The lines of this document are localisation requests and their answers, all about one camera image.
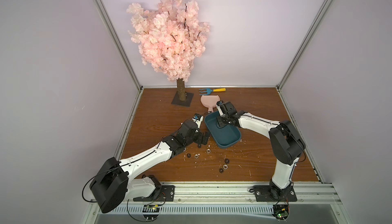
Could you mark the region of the teal plastic storage box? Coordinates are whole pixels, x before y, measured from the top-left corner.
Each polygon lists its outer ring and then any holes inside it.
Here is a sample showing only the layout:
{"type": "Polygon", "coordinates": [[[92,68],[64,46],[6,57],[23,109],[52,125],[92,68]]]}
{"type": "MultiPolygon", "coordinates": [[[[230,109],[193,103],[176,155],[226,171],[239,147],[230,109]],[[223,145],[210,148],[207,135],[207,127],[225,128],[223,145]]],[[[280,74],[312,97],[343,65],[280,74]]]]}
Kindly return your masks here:
{"type": "Polygon", "coordinates": [[[242,134],[235,126],[225,124],[222,126],[219,125],[217,120],[218,117],[218,111],[210,113],[205,117],[204,122],[217,146],[221,149],[227,149],[239,142],[242,138],[242,134]]]}

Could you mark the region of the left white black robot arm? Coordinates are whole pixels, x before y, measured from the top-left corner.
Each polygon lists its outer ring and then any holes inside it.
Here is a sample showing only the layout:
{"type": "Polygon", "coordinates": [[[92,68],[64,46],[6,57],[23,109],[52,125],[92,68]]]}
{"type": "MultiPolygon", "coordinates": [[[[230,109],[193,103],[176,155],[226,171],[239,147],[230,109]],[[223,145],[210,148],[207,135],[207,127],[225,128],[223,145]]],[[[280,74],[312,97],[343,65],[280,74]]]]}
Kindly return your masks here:
{"type": "Polygon", "coordinates": [[[105,161],[99,172],[89,180],[90,190],[102,213],[114,210],[126,198],[157,199],[161,185],[154,177],[136,177],[150,168],[185,152],[192,143],[206,145],[209,134],[200,130],[203,116],[195,116],[182,123],[171,135],[152,148],[135,156],[105,161]]]}

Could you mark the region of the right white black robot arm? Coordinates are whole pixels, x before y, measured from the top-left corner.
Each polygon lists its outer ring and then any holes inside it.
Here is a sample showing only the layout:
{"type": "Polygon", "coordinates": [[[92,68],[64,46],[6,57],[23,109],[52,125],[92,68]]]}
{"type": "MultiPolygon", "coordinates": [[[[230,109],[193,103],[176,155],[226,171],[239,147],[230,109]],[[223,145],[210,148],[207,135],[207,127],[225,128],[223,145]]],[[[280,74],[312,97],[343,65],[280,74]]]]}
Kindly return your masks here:
{"type": "Polygon", "coordinates": [[[270,140],[277,162],[269,183],[269,194],[273,199],[288,195],[292,191],[294,169],[306,148],[294,124],[288,120],[272,121],[243,110],[237,111],[231,102],[218,101],[216,107],[220,126],[248,129],[270,140]]]}

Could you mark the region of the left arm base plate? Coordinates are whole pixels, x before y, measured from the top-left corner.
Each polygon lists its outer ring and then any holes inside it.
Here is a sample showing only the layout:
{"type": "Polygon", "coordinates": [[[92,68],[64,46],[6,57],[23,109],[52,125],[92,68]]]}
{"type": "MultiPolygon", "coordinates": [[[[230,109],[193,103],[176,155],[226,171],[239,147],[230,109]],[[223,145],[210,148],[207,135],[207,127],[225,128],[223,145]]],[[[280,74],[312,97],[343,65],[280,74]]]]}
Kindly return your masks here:
{"type": "Polygon", "coordinates": [[[174,194],[174,185],[162,185],[156,187],[156,189],[149,196],[135,197],[132,200],[134,202],[173,202],[174,194]]]}

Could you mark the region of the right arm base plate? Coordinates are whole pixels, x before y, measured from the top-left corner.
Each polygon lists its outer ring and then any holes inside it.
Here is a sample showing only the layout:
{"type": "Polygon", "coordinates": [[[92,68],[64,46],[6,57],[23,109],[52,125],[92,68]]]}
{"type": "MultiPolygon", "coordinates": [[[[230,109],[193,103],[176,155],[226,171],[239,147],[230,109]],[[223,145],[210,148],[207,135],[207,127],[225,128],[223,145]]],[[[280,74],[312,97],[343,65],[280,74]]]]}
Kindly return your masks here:
{"type": "Polygon", "coordinates": [[[296,202],[298,200],[293,185],[284,189],[269,185],[255,185],[249,192],[254,194],[257,202],[296,202]]]}

